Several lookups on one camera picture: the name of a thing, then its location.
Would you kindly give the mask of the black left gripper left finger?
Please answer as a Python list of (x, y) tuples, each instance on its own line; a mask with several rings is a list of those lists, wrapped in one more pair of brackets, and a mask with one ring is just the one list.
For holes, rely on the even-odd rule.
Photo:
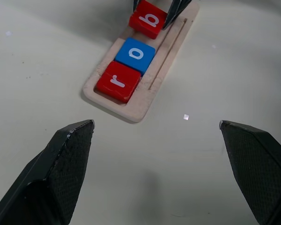
[(0, 225), (69, 225), (85, 178), (95, 124), (58, 130), (0, 201)]

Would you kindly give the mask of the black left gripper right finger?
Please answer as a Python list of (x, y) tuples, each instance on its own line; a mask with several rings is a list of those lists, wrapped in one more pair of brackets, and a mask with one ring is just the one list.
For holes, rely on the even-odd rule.
[(220, 121), (235, 180), (259, 225), (281, 225), (281, 145), (266, 131)]

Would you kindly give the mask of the red letter block b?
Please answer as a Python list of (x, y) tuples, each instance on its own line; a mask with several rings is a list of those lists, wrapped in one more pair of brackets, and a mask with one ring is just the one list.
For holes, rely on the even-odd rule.
[(156, 39), (166, 21), (167, 13), (141, 0), (129, 19), (129, 26), (150, 39)]

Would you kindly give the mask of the blue letter block o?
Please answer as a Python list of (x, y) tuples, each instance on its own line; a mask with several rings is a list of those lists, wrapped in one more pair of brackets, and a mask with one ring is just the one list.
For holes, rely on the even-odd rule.
[(129, 37), (115, 56), (115, 61), (145, 74), (155, 56), (155, 48)]

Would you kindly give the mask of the red letter block r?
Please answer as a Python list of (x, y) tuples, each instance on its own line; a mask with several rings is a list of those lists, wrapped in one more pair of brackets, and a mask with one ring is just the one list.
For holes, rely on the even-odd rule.
[(112, 61), (96, 83), (96, 90), (126, 104), (140, 79), (140, 72)]

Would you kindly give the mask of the wooden letter tray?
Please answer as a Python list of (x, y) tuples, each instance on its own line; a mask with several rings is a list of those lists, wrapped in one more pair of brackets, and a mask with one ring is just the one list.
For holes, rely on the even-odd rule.
[[(82, 89), (85, 97), (131, 122), (140, 122), (157, 95), (198, 11), (198, 3), (191, 2), (175, 22), (155, 40), (126, 27), (86, 81)], [(121, 103), (112, 96), (96, 90), (95, 86), (128, 38), (135, 38), (154, 47), (156, 54), (128, 102)]]

